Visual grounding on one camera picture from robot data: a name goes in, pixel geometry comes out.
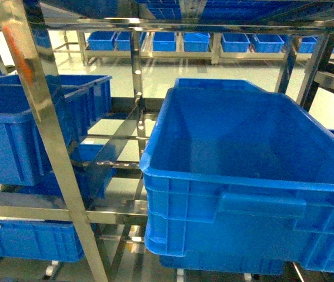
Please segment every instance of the shiny floor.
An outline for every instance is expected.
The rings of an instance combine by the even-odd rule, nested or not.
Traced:
[[[63,43],[62,34],[52,32],[54,46]],[[69,39],[75,41],[75,33],[68,33]],[[84,67],[78,53],[71,55],[57,53],[56,62],[61,74],[97,74],[112,75],[111,92],[113,97],[132,97],[132,73],[129,59],[98,59],[89,67]],[[143,63],[143,88],[146,98],[163,98],[169,88],[173,86],[176,78],[222,78],[246,79],[268,91],[273,91],[279,73],[280,62],[253,61],[253,62],[227,62],[212,66],[209,61],[195,61],[187,59],[148,59]],[[304,64],[298,62],[290,81],[288,96],[296,99],[304,76]],[[325,127],[334,129],[334,94],[320,89],[310,111]],[[91,133],[113,133],[120,120],[103,120],[98,123]],[[146,132],[149,136],[153,122],[147,121]],[[106,140],[95,140],[96,143],[105,143]],[[120,156],[120,160],[138,160],[137,142],[130,141]],[[113,179],[106,196],[131,199],[137,185],[137,180]],[[106,241],[109,254],[112,258],[116,242]],[[144,255],[131,253],[131,247],[126,248],[116,281],[176,281],[175,270],[160,266],[158,257],[146,252]],[[47,261],[19,260],[5,258],[0,262],[0,277],[13,278],[42,278]],[[228,277],[220,276],[205,281],[234,281]],[[66,263],[57,280],[86,282],[93,281],[91,272],[85,259],[79,263]]]

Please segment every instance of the crate rim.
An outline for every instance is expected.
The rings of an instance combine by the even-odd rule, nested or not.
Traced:
[[[169,104],[171,99],[170,96],[173,95],[174,91],[179,91],[178,88],[170,88],[167,92],[165,102],[162,105],[161,111],[159,112],[158,118],[156,120],[153,134],[149,139],[146,150],[142,155],[142,158],[139,163],[139,168],[142,172],[147,176],[158,177],[158,178],[169,178],[169,179],[179,179],[179,180],[188,180],[195,182],[211,182],[211,183],[220,183],[220,184],[238,184],[242,186],[258,186],[258,187],[268,187],[274,189],[295,189],[295,190],[314,190],[314,191],[334,191],[334,183],[314,183],[314,182],[299,182],[299,181],[287,181],[287,180],[271,180],[271,179],[254,179],[254,178],[246,178],[246,177],[237,177],[237,176],[223,176],[217,174],[200,174],[200,173],[191,173],[191,172],[175,172],[172,170],[161,170],[156,169],[151,166],[151,155],[155,151],[155,146],[158,142],[157,137],[158,133],[161,132],[162,126],[165,123],[164,116],[167,113]],[[197,92],[203,91],[205,89],[196,89]],[[228,91],[216,90],[217,92],[223,92],[225,95]],[[262,95],[265,93],[252,92],[254,95]],[[331,133],[328,129],[323,127],[318,121],[316,121],[310,114],[308,114],[304,109],[298,106],[295,101],[293,101],[290,97],[286,96],[282,93],[268,93],[268,95],[279,96],[281,99],[288,100],[296,105],[297,110],[305,115],[305,117],[311,120],[319,129],[324,131],[331,138],[334,138],[334,134]]]
[[[247,41],[226,41],[226,39],[225,39],[225,34],[226,33],[228,33],[228,34],[242,34],[242,35],[244,35],[245,36],[245,38],[247,39]],[[251,43],[251,41],[249,40],[249,37],[247,36],[247,34],[245,34],[245,33],[239,33],[239,32],[234,32],[234,33],[232,33],[232,32],[225,32],[225,33],[222,33],[222,40],[224,41],[224,43],[242,43],[242,44],[250,44]]]

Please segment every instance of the metal shelving rack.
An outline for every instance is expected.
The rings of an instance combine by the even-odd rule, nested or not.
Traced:
[[[187,2],[189,1],[181,0],[181,7],[187,7]],[[334,63],[329,63],[329,57],[334,48],[334,21],[327,19],[328,16],[334,19],[334,12],[326,13],[325,21],[280,21],[277,15],[272,19],[273,21],[268,19],[257,22],[197,21],[195,18],[199,18],[206,1],[191,0],[191,2],[195,9],[190,9],[186,15],[183,14],[188,19],[166,21],[139,18],[44,18],[38,0],[0,0],[0,27],[64,197],[62,199],[2,192],[0,193],[0,216],[72,221],[96,282],[111,281],[114,278],[124,250],[124,241],[121,240],[119,243],[115,254],[116,259],[110,262],[103,242],[92,231],[91,223],[125,224],[126,228],[122,234],[125,238],[129,234],[130,226],[145,226],[147,220],[147,202],[139,200],[143,187],[142,173],[135,168],[136,163],[117,161],[120,152],[131,139],[138,141],[139,154],[143,153],[148,139],[145,135],[145,118],[155,119],[163,102],[163,99],[143,98],[139,32],[195,30],[214,32],[217,34],[215,37],[218,37],[221,32],[319,35],[318,44],[307,65],[298,102],[303,108],[309,110],[319,86],[334,91]],[[305,5],[307,9],[312,2],[315,2],[316,7],[323,5],[319,1],[310,1]],[[66,148],[52,102],[51,93],[53,95],[61,93],[53,49],[38,46],[37,41],[32,39],[33,31],[48,29],[78,32],[97,30],[132,32],[130,55],[134,98],[112,98],[112,112],[128,113],[128,117],[115,134],[110,136],[110,140],[93,161],[91,169],[100,177],[100,175],[106,175],[112,166],[116,166],[119,170],[118,176],[138,177],[139,183],[133,200],[94,199],[89,206],[84,205],[69,157],[69,152],[76,144],[70,144]],[[213,48],[218,49],[220,41],[217,39],[215,42]],[[300,39],[294,37],[284,54],[284,64],[276,85],[277,92],[286,92],[299,45]],[[138,135],[132,137],[131,134],[136,128]],[[103,152],[109,147],[115,148],[116,153],[111,159],[105,159]]]

